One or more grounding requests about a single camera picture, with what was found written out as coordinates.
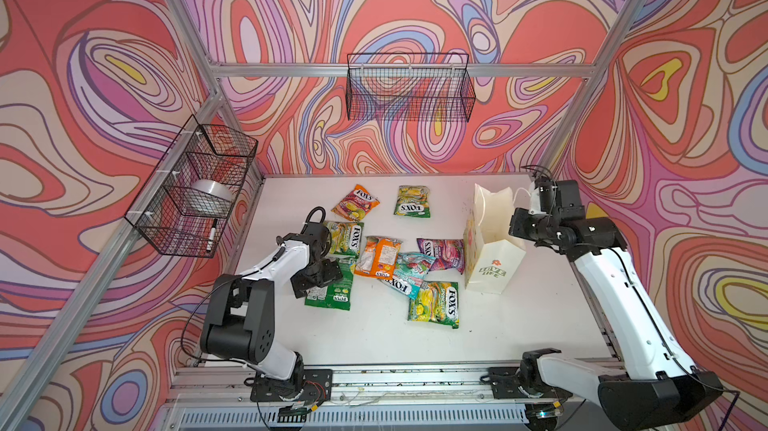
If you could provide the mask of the dark green Fox's bag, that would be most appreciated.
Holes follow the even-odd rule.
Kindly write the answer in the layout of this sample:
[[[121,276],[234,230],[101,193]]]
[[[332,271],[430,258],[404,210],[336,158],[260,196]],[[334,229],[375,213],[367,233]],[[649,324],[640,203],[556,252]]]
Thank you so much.
[[[324,288],[310,289],[304,300],[306,306],[340,311],[351,309],[351,294],[357,260],[352,257],[341,257],[336,258],[335,261],[339,264],[342,279]]]

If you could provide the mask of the yellow green Fox's bag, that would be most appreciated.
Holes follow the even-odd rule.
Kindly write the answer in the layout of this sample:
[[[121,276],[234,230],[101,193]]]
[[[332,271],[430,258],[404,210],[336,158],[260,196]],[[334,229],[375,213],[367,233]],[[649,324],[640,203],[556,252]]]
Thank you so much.
[[[363,223],[326,221],[324,225],[331,236],[330,255],[354,258],[360,255]]]

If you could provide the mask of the illustrated paper gift bag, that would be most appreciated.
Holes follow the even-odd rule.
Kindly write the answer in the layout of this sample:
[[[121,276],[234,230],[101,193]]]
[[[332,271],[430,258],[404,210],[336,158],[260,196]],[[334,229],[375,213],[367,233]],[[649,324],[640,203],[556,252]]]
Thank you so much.
[[[522,239],[510,234],[515,194],[510,188],[491,192],[474,185],[473,203],[464,231],[465,289],[500,295],[526,255]]]

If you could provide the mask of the red orange Fox's fruits bag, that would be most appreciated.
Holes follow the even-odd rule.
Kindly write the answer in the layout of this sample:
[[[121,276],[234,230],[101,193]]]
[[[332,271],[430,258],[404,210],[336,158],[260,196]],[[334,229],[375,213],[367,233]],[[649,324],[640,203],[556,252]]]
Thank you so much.
[[[362,185],[356,185],[332,212],[347,221],[360,222],[380,204],[380,200]]]

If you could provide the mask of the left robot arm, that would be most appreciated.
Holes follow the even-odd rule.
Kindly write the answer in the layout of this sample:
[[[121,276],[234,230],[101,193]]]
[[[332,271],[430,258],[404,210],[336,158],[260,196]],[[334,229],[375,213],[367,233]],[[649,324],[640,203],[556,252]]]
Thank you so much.
[[[244,362],[273,380],[300,377],[300,354],[276,338],[276,292],[289,285],[294,297],[303,299],[343,278],[340,265],[328,257],[325,218],[323,207],[313,208],[302,230],[278,238],[271,255],[248,271],[216,280],[200,336],[202,353]]]

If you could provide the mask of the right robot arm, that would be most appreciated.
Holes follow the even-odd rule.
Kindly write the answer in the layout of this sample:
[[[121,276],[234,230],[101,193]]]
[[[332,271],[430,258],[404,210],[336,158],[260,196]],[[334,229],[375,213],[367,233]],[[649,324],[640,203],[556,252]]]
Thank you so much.
[[[665,324],[610,219],[564,219],[518,208],[510,233],[567,258],[597,300],[623,362],[617,371],[554,348],[529,351],[518,372],[522,389],[580,396],[599,405],[620,430],[686,422],[724,394],[718,376],[698,367]]]

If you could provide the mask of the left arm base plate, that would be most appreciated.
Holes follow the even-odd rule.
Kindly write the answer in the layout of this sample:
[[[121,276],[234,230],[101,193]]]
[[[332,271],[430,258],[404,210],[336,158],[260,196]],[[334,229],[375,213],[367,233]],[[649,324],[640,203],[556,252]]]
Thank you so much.
[[[258,403],[322,404],[332,396],[333,370],[310,368],[295,371],[288,380],[257,374],[244,380],[250,400]]]

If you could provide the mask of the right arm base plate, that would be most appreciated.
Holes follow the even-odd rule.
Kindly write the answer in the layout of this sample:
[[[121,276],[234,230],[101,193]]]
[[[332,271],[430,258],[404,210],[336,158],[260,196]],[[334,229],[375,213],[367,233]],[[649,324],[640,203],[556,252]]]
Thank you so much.
[[[526,388],[521,384],[518,367],[490,367],[479,378],[481,384],[491,389],[496,400],[528,399],[528,400],[562,400],[564,395],[555,388],[545,387],[543,391]]]

